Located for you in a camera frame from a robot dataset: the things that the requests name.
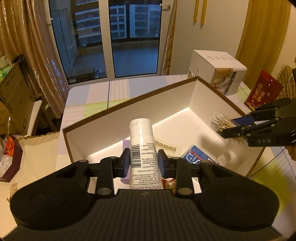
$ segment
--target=curtain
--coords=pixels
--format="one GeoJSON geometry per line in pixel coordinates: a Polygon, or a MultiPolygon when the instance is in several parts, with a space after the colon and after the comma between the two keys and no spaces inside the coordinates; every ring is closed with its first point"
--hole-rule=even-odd
{"type": "Polygon", "coordinates": [[[68,88],[47,32],[41,0],[0,0],[0,56],[24,54],[22,72],[33,94],[41,93],[56,118],[64,112],[68,88]]]}
{"type": "Polygon", "coordinates": [[[271,74],[281,51],[289,22],[287,0],[249,0],[236,59],[248,70],[243,79],[252,89],[261,70],[271,74]]]}
{"type": "Polygon", "coordinates": [[[177,2],[178,0],[174,0],[172,11],[170,14],[170,21],[168,23],[168,32],[167,32],[166,41],[165,41],[163,61],[161,65],[161,75],[168,75],[170,72],[170,61],[172,58],[176,15],[177,15],[177,2]]]}

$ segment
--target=orange item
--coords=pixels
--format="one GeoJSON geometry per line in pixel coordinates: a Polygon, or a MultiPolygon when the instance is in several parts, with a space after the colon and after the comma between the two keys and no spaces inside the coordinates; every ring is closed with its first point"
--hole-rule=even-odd
{"type": "Polygon", "coordinates": [[[5,143],[5,151],[4,154],[13,156],[13,151],[15,149],[15,143],[11,137],[8,137],[8,141],[5,143]]]}
{"type": "Polygon", "coordinates": [[[170,189],[172,194],[176,194],[176,179],[171,179],[169,181],[162,179],[163,189],[170,189]]]}

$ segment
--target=white box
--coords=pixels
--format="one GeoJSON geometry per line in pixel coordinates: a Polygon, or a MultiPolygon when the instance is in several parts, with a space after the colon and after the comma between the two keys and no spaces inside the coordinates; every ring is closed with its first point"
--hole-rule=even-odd
{"type": "Polygon", "coordinates": [[[188,78],[199,76],[224,95],[237,91],[247,68],[221,51],[193,50],[188,78]]]}
{"type": "MultiPolygon", "coordinates": [[[[149,92],[66,127],[63,134],[71,162],[87,159],[96,163],[104,157],[120,156],[123,139],[130,136],[130,121],[148,118],[155,138],[182,146],[182,153],[194,144],[214,160],[228,152],[231,161],[225,167],[246,176],[264,148],[233,145],[210,128],[214,111],[230,118],[245,114],[204,80],[196,79],[149,92]]],[[[194,186],[198,192],[199,184],[194,182],[194,186]]],[[[129,186],[115,178],[114,188],[129,186]]]]}

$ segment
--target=floor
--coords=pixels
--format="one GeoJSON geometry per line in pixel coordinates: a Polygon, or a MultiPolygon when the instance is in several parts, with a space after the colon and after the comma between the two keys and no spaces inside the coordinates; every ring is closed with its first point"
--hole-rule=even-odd
{"type": "MultiPolygon", "coordinates": [[[[157,73],[158,41],[114,43],[112,52],[116,78],[157,73]]],[[[93,67],[96,78],[107,76],[102,46],[87,48],[86,54],[77,58],[73,73],[93,67]]]]}

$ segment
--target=cardboard box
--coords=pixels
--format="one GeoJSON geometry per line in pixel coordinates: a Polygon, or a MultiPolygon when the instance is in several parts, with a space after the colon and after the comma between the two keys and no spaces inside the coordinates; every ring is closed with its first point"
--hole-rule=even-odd
{"type": "MultiPolygon", "coordinates": [[[[264,148],[233,145],[210,128],[214,111],[232,119],[245,114],[204,80],[196,79],[133,98],[63,129],[71,162],[86,159],[95,163],[104,157],[120,156],[123,140],[130,136],[130,121],[148,118],[155,138],[182,146],[182,153],[196,145],[214,160],[228,152],[231,161],[225,167],[248,175],[264,148]]],[[[114,179],[115,191],[128,187],[120,178],[114,179]]]]}
{"type": "Polygon", "coordinates": [[[247,68],[221,51],[193,50],[188,78],[199,76],[224,95],[237,91],[247,68]]]}
{"type": "Polygon", "coordinates": [[[10,133],[26,135],[35,100],[18,64],[0,83],[0,101],[0,134],[7,133],[10,116],[10,133]]]}

